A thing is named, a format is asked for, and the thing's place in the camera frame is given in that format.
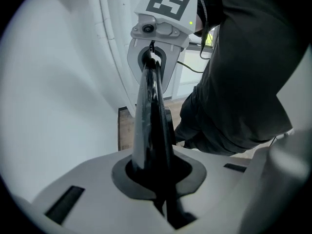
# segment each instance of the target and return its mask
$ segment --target black rectangular strip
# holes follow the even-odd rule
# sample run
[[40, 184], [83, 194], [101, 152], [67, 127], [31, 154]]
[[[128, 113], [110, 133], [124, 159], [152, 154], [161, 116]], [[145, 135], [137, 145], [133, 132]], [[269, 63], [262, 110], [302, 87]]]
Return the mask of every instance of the black rectangular strip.
[[245, 166], [239, 166], [239, 165], [234, 165], [230, 163], [225, 164], [224, 167], [241, 172], [241, 173], [245, 172], [247, 169], [247, 167]]
[[78, 186], [71, 186], [45, 215], [52, 221], [61, 225], [84, 190], [84, 188]]

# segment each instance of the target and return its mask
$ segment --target gray device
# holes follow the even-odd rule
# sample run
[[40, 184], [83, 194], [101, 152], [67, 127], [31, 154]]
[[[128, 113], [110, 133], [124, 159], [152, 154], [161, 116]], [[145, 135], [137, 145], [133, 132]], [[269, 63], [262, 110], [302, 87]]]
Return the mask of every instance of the gray device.
[[[162, 92], [194, 31], [189, 22], [195, 22], [196, 5], [189, 0], [185, 14], [171, 18], [156, 12], [163, 5], [172, 11], [175, 6], [168, 1], [172, 2], [142, 0], [136, 10], [139, 23], [132, 29], [128, 53], [140, 80], [134, 148], [78, 165], [40, 192], [32, 204], [15, 198], [46, 233], [260, 233], [311, 176], [311, 125], [301, 128], [298, 119], [304, 115], [306, 123], [312, 117], [288, 105], [283, 93], [279, 98], [295, 134], [257, 150], [252, 160], [171, 145]], [[164, 65], [151, 59], [150, 51], [155, 50], [166, 58]], [[309, 47], [285, 85], [294, 88], [301, 81], [298, 103], [312, 105], [312, 81], [307, 80], [311, 63]]]

